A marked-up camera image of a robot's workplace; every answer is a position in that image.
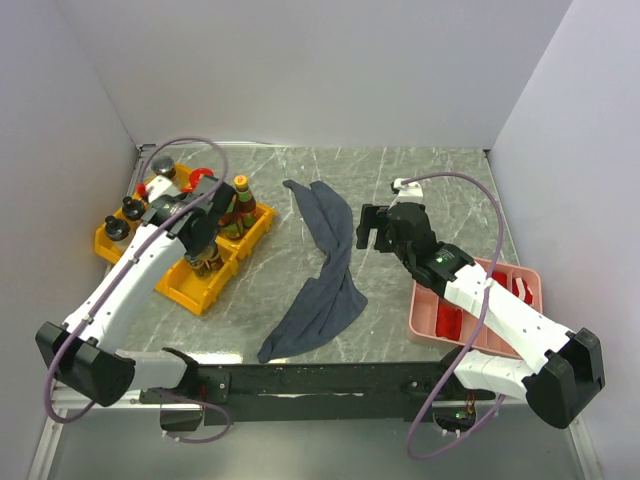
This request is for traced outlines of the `small black pepper bottle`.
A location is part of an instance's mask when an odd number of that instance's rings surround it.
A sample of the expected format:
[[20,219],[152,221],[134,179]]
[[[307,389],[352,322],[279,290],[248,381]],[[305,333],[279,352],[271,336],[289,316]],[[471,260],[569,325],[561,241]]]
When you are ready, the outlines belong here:
[[224,260],[217,244],[209,246],[209,256],[206,259],[206,264],[212,271],[218,271],[224,266]]
[[211,273],[211,269],[207,262],[202,259],[193,257],[185,258],[185,261],[198,278],[206,278]]

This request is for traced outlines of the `red label sauce bottle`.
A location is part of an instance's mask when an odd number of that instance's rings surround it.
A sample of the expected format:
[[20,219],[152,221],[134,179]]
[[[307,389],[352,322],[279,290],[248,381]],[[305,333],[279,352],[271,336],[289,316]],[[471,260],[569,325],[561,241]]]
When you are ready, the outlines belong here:
[[245,234],[242,218],[236,211],[226,212],[220,219],[219,225],[220,233],[226,236],[229,240],[239,240]]

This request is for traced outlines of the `red lid sauce jar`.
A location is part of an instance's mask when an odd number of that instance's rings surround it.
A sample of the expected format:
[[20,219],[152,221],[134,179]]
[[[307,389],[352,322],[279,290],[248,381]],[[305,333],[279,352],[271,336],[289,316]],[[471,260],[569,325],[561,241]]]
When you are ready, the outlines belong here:
[[213,177],[214,172],[209,168],[197,168],[189,174],[190,186],[195,189],[204,177]]

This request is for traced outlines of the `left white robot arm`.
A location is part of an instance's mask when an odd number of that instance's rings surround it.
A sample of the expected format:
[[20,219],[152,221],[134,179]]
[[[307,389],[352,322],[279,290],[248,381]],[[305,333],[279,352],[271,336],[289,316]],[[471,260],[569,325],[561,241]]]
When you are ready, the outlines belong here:
[[205,176],[192,193],[151,195],[129,247],[101,284],[61,324],[46,322],[36,333],[50,379],[103,407],[133,389],[164,388],[179,402],[197,395],[191,357],[170,348],[126,352],[122,345],[168,270],[213,243],[234,193],[225,181]]

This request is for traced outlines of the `black lid spice jar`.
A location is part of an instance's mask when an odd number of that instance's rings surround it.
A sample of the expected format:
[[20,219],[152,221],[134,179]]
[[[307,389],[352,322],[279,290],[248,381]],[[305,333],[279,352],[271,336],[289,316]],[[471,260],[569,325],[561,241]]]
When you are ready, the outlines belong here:
[[162,176],[171,181],[176,181],[178,179],[176,162],[169,155],[155,157],[151,161],[151,170],[156,176]]

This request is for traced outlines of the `black cap salt grinder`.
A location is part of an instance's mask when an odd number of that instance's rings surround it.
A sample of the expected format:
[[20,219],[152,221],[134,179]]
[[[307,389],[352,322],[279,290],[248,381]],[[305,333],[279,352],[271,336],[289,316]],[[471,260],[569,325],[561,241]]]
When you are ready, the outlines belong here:
[[121,211],[127,221],[139,223],[146,212],[146,206],[142,200],[125,196],[122,200]]

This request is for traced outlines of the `green label sauce bottle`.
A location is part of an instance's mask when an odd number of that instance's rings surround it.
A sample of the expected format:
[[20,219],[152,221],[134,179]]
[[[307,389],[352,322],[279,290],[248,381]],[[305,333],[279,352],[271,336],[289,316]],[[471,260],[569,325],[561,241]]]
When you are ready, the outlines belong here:
[[234,178],[234,186],[237,194],[237,212],[245,229],[250,229],[257,219],[257,202],[249,187],[248,177],[237,175]]

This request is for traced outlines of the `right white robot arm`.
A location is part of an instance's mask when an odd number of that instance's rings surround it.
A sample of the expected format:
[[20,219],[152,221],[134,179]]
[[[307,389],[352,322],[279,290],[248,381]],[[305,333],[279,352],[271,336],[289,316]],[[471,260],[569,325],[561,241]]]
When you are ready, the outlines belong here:
[[356,229],[362,249],[393,253],[421,286],[482,321],[517,358],[472,350],[438,374],[440,391],[460,398],[486,390],[527,402],[550,426],[568,427],[604,388],[600,339],[552,321],[503,288],[459,247],[437,240],[422,204],[365,204]]

